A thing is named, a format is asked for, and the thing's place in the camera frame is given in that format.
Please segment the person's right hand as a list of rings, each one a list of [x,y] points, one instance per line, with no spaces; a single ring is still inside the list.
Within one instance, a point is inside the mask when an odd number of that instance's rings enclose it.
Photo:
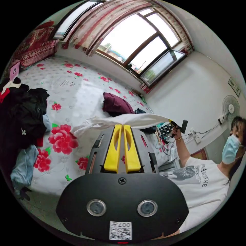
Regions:
[[[170,137],[174,138],[176,141],[180,140],[182,138],[182,134],[180,132],[180,129],[176,130],[176,128],[173,127]]]

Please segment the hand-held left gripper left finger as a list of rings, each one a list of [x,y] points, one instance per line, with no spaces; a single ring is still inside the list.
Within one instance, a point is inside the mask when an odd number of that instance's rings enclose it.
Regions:
[[[115,125],[104,162],[104,170],[106,172],[118,173],[121,148],[121,134],[122,125]]]

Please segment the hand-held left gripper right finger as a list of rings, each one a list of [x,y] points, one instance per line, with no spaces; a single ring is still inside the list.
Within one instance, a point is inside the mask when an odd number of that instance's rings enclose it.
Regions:
[[[130,125],[123,125],[126,173],[143,173],[138,147],[145,146],[144,134]]]

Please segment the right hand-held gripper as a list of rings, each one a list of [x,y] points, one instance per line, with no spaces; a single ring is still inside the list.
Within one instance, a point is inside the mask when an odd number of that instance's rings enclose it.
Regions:
[[[175,123],[173,120],[171,119],[168,119],[169,123],[174,127],[176,128],[176,130],[180,129],[180,132],[183,133],[183,125],[184,125],[184,122],[182,123],[182,126],[179,126],[177,123]]]

